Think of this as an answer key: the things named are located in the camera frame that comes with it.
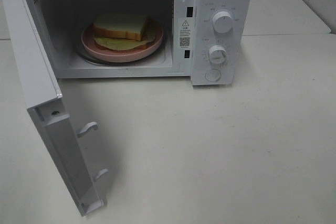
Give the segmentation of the white microwave oven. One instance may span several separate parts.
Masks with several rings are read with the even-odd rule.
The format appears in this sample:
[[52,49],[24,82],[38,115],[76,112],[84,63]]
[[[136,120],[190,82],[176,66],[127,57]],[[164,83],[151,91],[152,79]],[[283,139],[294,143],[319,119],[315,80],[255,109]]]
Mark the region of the white microwave oven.
[[[49,57],[56,79],[188,76],[194,85],[229,84],[250,0],[41,0],[42,17],[53,45]],[[212,17],[221,10],[233,16],[233,28],[217,33]],[[159,66],[114,67],[92,64],[73,49],[82,31],[101,13],[145,13],[165,30],[166,60]],[[223,64],[210,63],[213,45],[226,49]],[[211,69],[221,72],[215,82],[205,79]]]

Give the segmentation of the round door release button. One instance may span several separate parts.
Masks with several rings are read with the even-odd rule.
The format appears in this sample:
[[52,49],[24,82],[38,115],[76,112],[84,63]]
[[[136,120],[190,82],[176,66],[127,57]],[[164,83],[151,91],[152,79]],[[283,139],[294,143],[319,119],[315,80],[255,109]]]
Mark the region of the round door release button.
[[217,69],[211,69],[205,73],[205,79],[209,82],[218,81],[221,78],[221,72]]

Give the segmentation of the white upper microwave knob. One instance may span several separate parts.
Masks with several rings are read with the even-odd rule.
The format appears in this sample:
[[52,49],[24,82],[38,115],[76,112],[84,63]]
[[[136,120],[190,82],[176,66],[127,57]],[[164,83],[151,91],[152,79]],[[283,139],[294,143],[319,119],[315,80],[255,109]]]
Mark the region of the white upper microwave knob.
[[221,10],[212,17],[212,25],[217,33],[225,34],[233,28],[233,16],[227,10]]

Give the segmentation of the white microwave door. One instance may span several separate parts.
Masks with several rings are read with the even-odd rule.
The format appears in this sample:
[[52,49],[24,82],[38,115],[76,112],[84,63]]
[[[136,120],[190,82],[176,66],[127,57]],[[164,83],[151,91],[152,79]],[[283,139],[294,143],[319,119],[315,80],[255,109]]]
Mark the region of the white microwave door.
[[78,139],[98,128],[90,122],[75,130],[49,61],[52,42],[41,0],[3,0],[27,112],[54,161],[80,214],[102,207]]

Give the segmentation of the white lower microwave knob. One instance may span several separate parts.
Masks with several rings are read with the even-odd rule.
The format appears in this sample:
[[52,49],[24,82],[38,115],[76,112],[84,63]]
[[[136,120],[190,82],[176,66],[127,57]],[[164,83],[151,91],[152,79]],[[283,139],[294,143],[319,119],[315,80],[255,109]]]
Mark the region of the white lower microwave knob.
[[221,45],[213,45],[208,50],[208,58],[210,63],[212,64],[223,64],[227,59],[226,49]]

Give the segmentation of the pink round plate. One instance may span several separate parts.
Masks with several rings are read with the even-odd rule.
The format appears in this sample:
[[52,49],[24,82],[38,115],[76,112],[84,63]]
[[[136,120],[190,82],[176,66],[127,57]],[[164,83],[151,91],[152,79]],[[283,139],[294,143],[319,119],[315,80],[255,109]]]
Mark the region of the pink round plate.
[[96,37],[90,25],[82,32],[81,42],[85,51],[99,60],[126,63],[141,60],[154,53],[160,47],[163,37],[161,24],[151,20],[141,41]]

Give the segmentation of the white microwave knob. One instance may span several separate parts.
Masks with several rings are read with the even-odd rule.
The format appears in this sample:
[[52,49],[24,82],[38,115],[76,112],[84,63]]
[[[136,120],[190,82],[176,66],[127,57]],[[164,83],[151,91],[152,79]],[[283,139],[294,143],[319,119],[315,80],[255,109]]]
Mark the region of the white microwave knob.
[[227,59],[226,49],[221,45],[213,45],[208,50],[208,58],[210,63],[212,64],[223,64]]
[[221,10],[212,17],[212,25],[217,33],[225,34],[233,28],[233,16],[227,10]]

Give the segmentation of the white bread sandwich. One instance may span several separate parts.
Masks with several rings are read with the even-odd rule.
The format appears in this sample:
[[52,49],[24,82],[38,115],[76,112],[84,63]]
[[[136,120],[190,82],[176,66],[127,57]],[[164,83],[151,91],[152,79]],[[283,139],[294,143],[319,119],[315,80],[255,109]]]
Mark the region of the white bread sandwich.
[[156,27],[146,14],[107,13],[94,20],[93,39],[98,47],[115,51],[145,49],[155,41]]

